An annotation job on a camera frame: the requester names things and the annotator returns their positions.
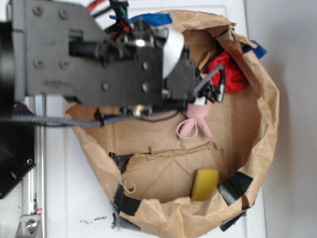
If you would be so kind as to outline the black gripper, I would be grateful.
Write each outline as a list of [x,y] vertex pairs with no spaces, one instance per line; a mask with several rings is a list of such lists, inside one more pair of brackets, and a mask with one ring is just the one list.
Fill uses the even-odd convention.
[[86,106],[185,109],[194,100],[195,65],[172,28],[116,43],[84,6],[14,0],[14,99],[62,95]]

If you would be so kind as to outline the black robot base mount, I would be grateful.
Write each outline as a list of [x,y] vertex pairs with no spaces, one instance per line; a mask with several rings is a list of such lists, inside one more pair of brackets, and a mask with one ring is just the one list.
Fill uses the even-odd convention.
[[36,129],[33,125],[0,119],[0,198],[9,193],[35,166]]

